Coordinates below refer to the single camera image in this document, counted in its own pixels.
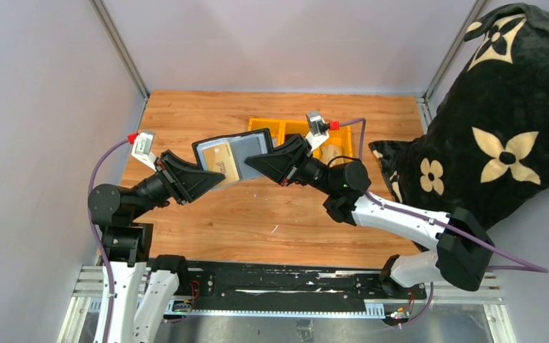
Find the black leather card holder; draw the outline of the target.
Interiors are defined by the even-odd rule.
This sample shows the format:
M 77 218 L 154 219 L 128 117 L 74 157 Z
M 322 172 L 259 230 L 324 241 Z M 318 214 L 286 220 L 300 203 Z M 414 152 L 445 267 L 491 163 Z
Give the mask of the black leather card holder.
M 264 174 L 246 164 L 245 159 L 271 152 L 273 144 L 269 129 L 256 129 L 196 141 L 192 148 L 203 170 L 224 175 L 224 180 L 214 187 L 223 189 L 263 177 Z

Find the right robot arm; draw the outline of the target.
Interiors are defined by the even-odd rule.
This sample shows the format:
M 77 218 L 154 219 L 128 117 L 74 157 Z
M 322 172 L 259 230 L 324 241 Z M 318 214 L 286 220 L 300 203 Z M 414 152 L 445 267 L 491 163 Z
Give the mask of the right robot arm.
M 299 134 L 244 163 L 282 187 L 300 184 L 326 194 L 323 206 L 335 222 L 383 229 L 424 247 L 419 254 L 392 255 L 386 261 L 379 275 L 386 297 L 439 281 L 468 292 L 480 288 L 493 243 L 469 211 L 434 212 L 378 197 L 368 190 L 371 181 L 360 160 L 324 163 Z

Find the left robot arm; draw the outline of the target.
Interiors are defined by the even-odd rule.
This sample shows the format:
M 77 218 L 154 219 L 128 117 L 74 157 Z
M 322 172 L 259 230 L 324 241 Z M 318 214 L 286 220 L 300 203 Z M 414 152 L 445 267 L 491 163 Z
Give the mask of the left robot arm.
M 166 150 L 152 160 L 153 175 L 126 188 L 100 184 L 88 196 L 94 231 L 102 235 L 103 291 L 95 342 L 153 342 L 173 295 L 200 293 L 185 257 L 159 255 L 149 262 L 153 224 L 143 214 L 171 202 L 184 205 L 224 181 Z

